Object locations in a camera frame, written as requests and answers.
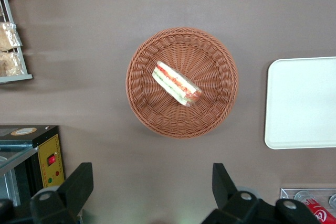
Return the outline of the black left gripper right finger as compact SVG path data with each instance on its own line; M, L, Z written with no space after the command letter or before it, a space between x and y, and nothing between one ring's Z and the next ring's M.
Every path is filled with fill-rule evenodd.
M280 199L273 206L251 192L238 190L222 163L213 164L212 192L217 208L203 223L319 223L299 201Z

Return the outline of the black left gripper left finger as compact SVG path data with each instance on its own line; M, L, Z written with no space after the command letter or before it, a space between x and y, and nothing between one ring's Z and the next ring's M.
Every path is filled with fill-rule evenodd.
M92 164L81 163L56 190L43 190L31 199L33 223L77 223L92 192Z

